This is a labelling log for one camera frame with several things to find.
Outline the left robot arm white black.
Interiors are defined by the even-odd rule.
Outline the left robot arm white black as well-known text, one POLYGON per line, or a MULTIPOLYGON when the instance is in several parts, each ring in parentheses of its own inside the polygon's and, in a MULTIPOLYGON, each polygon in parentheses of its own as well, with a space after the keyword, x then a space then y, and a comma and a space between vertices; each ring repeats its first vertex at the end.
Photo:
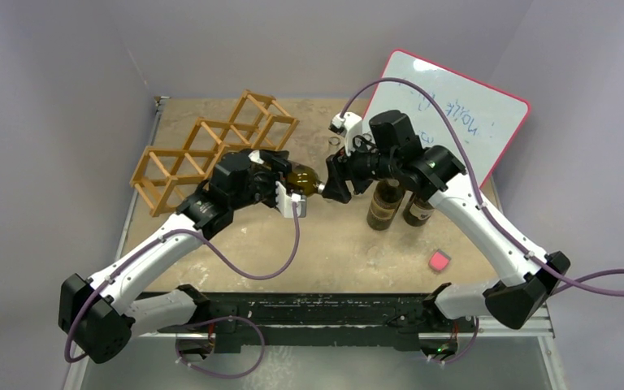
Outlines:
POLYGON ((103 363, 130 340, 171 326, 200 332, 210 321, 209 300, 181 285, 163 295, 140 295, 174 263, 230 225, 237 210, 262 203, 294 221, 304 215, 304 197, 286 184, 293 163, 287 151, 227 152, 166 222, 135 249, 84 278, 69 276, 61 286, 58 325, 66 333, 64 358, 103 363))

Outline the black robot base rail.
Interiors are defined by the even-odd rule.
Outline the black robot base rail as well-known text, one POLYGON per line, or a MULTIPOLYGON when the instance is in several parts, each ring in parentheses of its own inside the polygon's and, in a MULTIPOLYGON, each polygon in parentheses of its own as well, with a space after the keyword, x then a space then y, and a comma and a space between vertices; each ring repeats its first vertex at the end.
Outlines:
POLYGON ((471 319, 449 320, 426 293, 209 292, 208 303, 173 332, 210 333, 218 353, 246 345, 390 347, 452 356, 471 319))

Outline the olive green wine bottle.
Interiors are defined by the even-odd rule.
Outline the olive green wine bottle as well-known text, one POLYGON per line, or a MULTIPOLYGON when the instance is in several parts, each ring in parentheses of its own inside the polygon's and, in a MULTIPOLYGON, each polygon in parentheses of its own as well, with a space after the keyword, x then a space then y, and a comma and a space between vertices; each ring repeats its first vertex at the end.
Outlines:
POLYGON ((304 196, 321 194, 324 190, 324 183, 320 180, 314 168, 299 165, 285 175, 286 188, 292 193, 304 196))

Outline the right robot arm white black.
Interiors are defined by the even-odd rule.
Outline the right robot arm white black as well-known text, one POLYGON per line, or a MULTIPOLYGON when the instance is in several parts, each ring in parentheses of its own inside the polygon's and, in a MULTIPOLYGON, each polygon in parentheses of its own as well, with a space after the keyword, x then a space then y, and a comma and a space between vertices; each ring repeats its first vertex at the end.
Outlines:
POLYGON ((388 110, 374 116, 372 144, 353 113, 335 115, 329 128, 345 145, 326 159, 323 197, 347 204, 374 180, 396 180, 452 221, 496 272, 493 281, 446 283, 428 294, 423 318, 429 328, 442 331, 455 319, 484 315, 518 330, 552 295, 570 260, 534 244, 491 207, 455 154, 441 145, 422 146, 408 115, 388 110))

